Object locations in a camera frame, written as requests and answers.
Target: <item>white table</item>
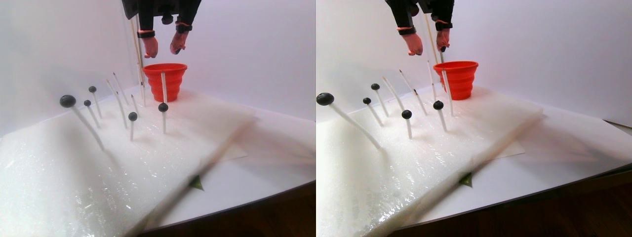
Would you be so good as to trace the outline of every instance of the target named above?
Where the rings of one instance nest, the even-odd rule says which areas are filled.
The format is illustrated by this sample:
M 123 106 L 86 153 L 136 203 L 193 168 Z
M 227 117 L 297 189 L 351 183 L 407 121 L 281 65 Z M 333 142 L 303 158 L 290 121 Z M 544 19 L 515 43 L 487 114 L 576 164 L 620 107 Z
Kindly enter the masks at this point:
M 221 161 L 145 228 L 164 228 L 248 204 L 316 180 L 316 123 L 257 110 L 258 121 L 237 139 L 248 156 Z
M 631 130 L 562 109 L 544 108 L 545 118 L 518 138 L 524 154 L 484 164 L 473 173 L 473 188 L 456 186 L 402 228 L 509 202 L 632 163 Z

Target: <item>black sleeve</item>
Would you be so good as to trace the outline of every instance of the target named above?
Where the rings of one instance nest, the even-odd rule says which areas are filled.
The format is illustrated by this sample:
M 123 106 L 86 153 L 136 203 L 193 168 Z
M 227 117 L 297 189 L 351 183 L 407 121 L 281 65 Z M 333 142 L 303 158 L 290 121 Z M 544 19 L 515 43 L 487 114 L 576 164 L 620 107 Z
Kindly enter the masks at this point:
M 433 20 L 442 20 L 448 22 L 443 24 L 441 22 L 435 23 L 435 28 L 440 31 L 445 28 L 452 28 L 452 10 L 454 9 L 454 0 L 437 0 L 432 3 Z
M 154 29 L 154 0 L 138 0 L 140 30 Z
M 200 2 L 202 0 L 179 0 L 180 14 L 178 15 L 178 21 L 192 25 L 197 9 L 200 7 Z
M 391 7 L 397 27 L 413 27 L 413 17 L 410 14 L 410 0 L 386 0 Z

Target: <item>wooden floor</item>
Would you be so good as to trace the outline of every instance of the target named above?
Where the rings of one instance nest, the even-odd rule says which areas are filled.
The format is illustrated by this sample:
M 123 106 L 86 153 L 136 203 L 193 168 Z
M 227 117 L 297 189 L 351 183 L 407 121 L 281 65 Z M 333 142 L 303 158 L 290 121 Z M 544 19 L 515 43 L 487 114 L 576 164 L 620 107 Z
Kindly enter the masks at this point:
M 315 236 L 315 204 L 313 183 L 140 236 Z M 390 236 L 632 236 L 632 172 L 582 181 Z

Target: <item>white stick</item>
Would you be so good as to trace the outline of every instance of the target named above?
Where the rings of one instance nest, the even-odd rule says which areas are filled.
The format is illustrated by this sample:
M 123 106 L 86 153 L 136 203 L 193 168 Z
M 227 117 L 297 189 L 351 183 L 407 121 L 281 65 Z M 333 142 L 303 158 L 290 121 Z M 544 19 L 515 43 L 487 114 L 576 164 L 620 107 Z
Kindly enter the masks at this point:
M 440 109 L 437 111 L 439 112 L 439 117 L 441 118 L 441 125 L 443 125 L 443 130 L 447 132 L 446 120 L 443 118 L 443 112 Z
M 81 120 L 81 122 L 86 127 L 88 127 L 88 130 L 90 130 L 90 133 L 92 133 L 92 136 L 94 137 L 94 139 L 97 140 L 97 143 L 99 144 L 99 147 L 101 148 L 101 150 L 105 150 L 105 148 L 103 147 L 103 143 L 101 142 L 101 138 L 99 138 L 99 136 L 97 135 L 97 132 L 94 131 L 94 128 L 92 128 L 92 126 L 90 126 L 88 121 L 85 120 L 85 117 L 83 117 L 83 115 L 81 115 L 81 113 L 79 112 L 79 110 L 75 106 L 70 107 L 70 109 L 72 109 L 73 112 L 75 112 L 75 114 L 77 115 L 77 117 L 79 117 L 79 120 Z
M 145 100 L 145 98 L 147 97 L 145 95 L 145 77 L 143 77 L 143 83 L 141 84 L 142 87 L 140 87 L 140 95 L 143 97 L 143 107 L 147 107 L 147 101 Z
M 417 90 L 413 89 L 413 87 L 410 86 L 410 83 L 408 83 L 408 79 L 406 79 L 406 76 L 404 76 L 404 73 L 401 71 L 401 69 L 399 70 L 399 73 L 401 74 L 401 77 L 404 78 L 404 82 L 406 82 L 406 85 L 410 89 L 410 92 L 413 92 L 413 95 L 417 97 L 417 101 L 419 101 L 419 106 L 422 107 L 423 114 L 428 115 L 428 113 L 426 112 L 426 108 L 423 106 L 422 99 L 419 98 Z
M 128 106 L 130 105 L 130 103 L 127 101 L 127 96 L 125 95 L 125 90 L 123 90 L 123 88 L 121 87 L 121 84 L 118 82 L 118 77 L 116 76 L 116 73 L 112 73 L 114 75 L 114 82 L 116 82 L 116 86 L 121 90 L 121 93 L 123 94 L 123 98 L 125 99 L 125 104 L 127 104 Z
M 162 134 L 167 134 L 167 112 L 162 112 Z
M 432 39 L 432 32 L 430 31 L 430 24 L 428 23 L 428 16 L 426 14 L 423 15 L 423 19 L 426 21 L 426 28 L 428 29 L 428 36 L 430 38 L 430 43 L 432 45 L 432 53 L 435 56 L 435 62 L 439 63 L 439 60 L 437 59 L 437 46 L 434 44 L 434 40 Z
M 384 114 L 388 117 L 389 113 L 388 111 L 386 111 L 386 104 L 384 104 L 384 101 L 382 100 L 382 97 L 380 96 L 380 92 L 375 90 L 375 93 L 377 94 L 377 99 L 380 101 L 380 105 L 382 106 L 382 109 L 384 110 Z
M 116 97 L 116 101 L 119 103 L 119 108 L 121 109 L 121 115 L 123 116 L 123 125 L 125 125 L 125 129 L 127 129 L 127 122 L 126 122 L 126 118 L 125 118 L 125 112 L 123 112 L 123 105 L 121 104 L 121 99 L 118 97 L 118 93 L 116 93 L 116 91 L 114 90 L 114 87 L 112 87 L 112 84 L 110 83 L 110 80 L 106 79 L 107 82 L 107 86 L 110 88 L 110 90 L 112 90 L 112 94 L 114 94 L 114 96 Z
M 413 139 L 413 131 L 410 129 L 410 120 L 406 119 L 406 127 L 408 128 L 408 139 Z
M 130 95 L 131 96 L 131 102 L 132 104 L 134 104 L 134 112 L 136 112 L 136 115 L 138 115 L 140 117 L 140 114 L 138 113 L 138 106 L 136 105 L 136 99 L 134 99 L 134 95 Z
M 130 141 L 134 141 L 134 121 L 130 122 Z
M 164 71 L 160 74 L 162 80 L 162 102 L 167 104 L 167 83 L 164 75 Z
M 401 100 L 399 99 L 399 96 L 397 95 L 397 93 L 395 93 L 395 89 L 393 89 L 393 86 L 391 85 L 389 80 L 386 79 L 386 77 L 382 77 L 382 80 L 384 80 L 384 82 L 386 83 L 386 87 L 388 87 L 389 90 L 391 91 L 391 93 L 393 94 L 393 96 L 395 96 L 395 99 L 397 100 L 397 103 L 399 104 L 399 108 L 402 111 L 404 111 L 404 104 L 401 103 Z
M 437 101 L 437 90 L 434 88 L 434 79 L 432 79 L 432 68 L 430 67 L 430 60 L 426 60 L 426 64 L 428 65 L 428 76 L 430 77 L 430 86 L 432 87 L 432 95 L 434 99 L 432 101 Z
M 97 125 L 97 128 L 101 128 L 101 126 L 99 126 L 99 122 L 97 121 L 97 117 L 94 116 L 94 112 L 92 112 L 92 108 L 90 106 L 88 107 L 88 111 L 90 111 L 90 115 L 92 115 L 92 119 L 94 119 L 94 124 Z
M 454 109 L 452 108 L 452 92 L 450 91 L 450 83 L 447 82 L 446 70 L 441 70 L 441 74 L 443 75 L 443 82 L 446 84 L 446 92 L 450 103 L 450 115 L 454 116 Z
M 92 93 L 92 97 L 94 97 L 94 104 L 97 105 L 97 111 L 99 112 L 99 118 L 103 119 L 103 115 L 101 115 L 101 108 L 99 107 L 99 100 L 97 100 L 97 95 Z
M 380 120 L 380 117 L 377 116 L 377 113 L 375 112 L 375 109 L 373 109 L 373 106 L 371 106 L 371 104 L 367 104 L 368 110 L 371 111 L 371 113 L 373 114 L 373 117 L 375 117 L 375 120 L 377 121 L 377 124 L 381 126 L 383 126 L 382 124 L 382 120 Z
M 343 117 L 344 120 L 346 120 L 347 122 L 351 123 L 351 125 L 355 126 L 362 133 L 364 133 L 364 135 L 367 136 L 367 138 L 371 141 L 371 143 L 373 143 L 375 148 L 380 149 L 380 144 L 377 143 L 375 138 L 373 136 L 371 136 L 371 134 L 369 134 L 366 129 L 364 129 L 362 126 L 360 126 L 356 121 L 353 121 L 353 119 L 351 117 L 349 117 L 346 113 L 344 113 L 342 110 L 340 110 L 340 108 L 338 108 L 336 105 L 329 104 L 329 107 L 331 107 L 336 113 L 340 114 L 340 117 Z

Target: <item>foam sheet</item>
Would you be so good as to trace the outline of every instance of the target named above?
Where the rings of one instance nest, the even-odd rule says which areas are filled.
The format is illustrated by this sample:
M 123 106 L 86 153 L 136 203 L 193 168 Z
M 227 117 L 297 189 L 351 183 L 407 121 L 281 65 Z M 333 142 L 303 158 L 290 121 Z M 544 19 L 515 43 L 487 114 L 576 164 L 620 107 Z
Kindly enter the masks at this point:
M 100 106 L 97 132 L 105 152 L 71 112 L 0 139 L 0 236 L 133 235 L 218 159 L 255 113 L 182 90 L 169 103 L 167 134 L 158 102 L 148 98 L 147 107 L 138 107 L 131 142 L 117 102 L 109 98 Z M 126 106 L 125 113 L 132 110 Z M 87 109 L 81 112 L 94 125 Z
M 475 87 L 472 98 L 454 101 L 455 117 L 444 101 L 446 133 L 432 109 L 432 93 L 421 98 L 427 116 L 416 98 L 403 99 L 413 113 L 412 140 L 393 102 L 386 104 L 388 118 L 375 107 L 382 128 L 368 109 L 350 115 L 378 140 L 380 150 L 341 118 L 317 125 L 317 236 L 389 234 L 542 115 L 539 106 Z

